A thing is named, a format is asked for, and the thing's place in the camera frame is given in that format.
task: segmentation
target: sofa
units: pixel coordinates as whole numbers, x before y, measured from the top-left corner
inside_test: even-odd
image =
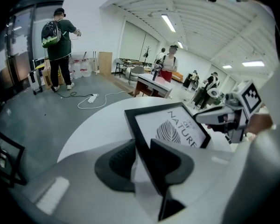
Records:
[[[177,71],[172,72],[172,78],[178,82],[183,82],[183,75],[178,73]]]

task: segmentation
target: cable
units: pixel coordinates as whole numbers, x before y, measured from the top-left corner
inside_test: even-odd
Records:
[[[125,92],[125,91],[121,91],[121,92],[117,92],[117,93],[110,93],[110,94],[107,94],[107,95],[120,94],[120,93],[123,93],[123,92]],[[81,108],[81,107],[79,107],[80,104],[82,104],[85,100],[87,100],[88,98],[90,98],[90,97],[87,97],[85,100],[83,100],[82,102],[80,102],[80,103],[77,105],[77,107],[78,107],[79,109],[81,109],[81,110],[98,109],[98,108],[103,107],[103,106],[106,105],[106,103],[107,103],[107,95],[105,95],[105,103],[104,103],[103,105],[101,105],[101,106],[94,107],[94,108]]]
[[[59,94],[58,92],[55,92],[57,95],[61,96],[62,98],[70,98],[70,97],[88,97],[88,96],[92,96],[93,94],[88,94],[88,95],[76,95],[77,92],[73,91],[72,93],[70,93],[69,96],[63,96],[61,94]]]

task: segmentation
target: leaf logo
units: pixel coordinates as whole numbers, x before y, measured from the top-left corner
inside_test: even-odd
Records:
[[[168,140],[178,144],[181,143],[181,137],[179,136],[177,130],[174,128],[174,126],[169,120],[162,123],[160,127],[158,127],[157,135],[155,137],[157,139]]]

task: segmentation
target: concrete floor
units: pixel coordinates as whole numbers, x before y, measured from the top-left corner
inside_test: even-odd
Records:
[[[71,91],[62,85],[58,93],[63,96],[76,91],[78,95],[98,93],[95,103],[85,101],[81,107],[96,107],[105,103],[105,95],[122,91],[100,75],[74,80]],[[126,93],[110,95],[107,104],[131,98]],[[27,181],[56,163],[71,134],[88,117],[102,108],[81,110],[77,108],[83,97],[61,98],[52,90],[33,95],[31,88],[7,101],[0,114],[0,131],[26,148],[20,171]],[[1,141],[0,145],[12,156],[17,150]]]

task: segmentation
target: black cap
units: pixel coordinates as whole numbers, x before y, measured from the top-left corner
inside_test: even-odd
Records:
[[[62,12],[62,13],[63,13],[63,15],[65,16],[64,9],[63,9],[62,7],[57,8],[57,9],[55,10],[55,12],[54,12],[54,16],[56,16],[56,14],[57,14],[58,12]]]

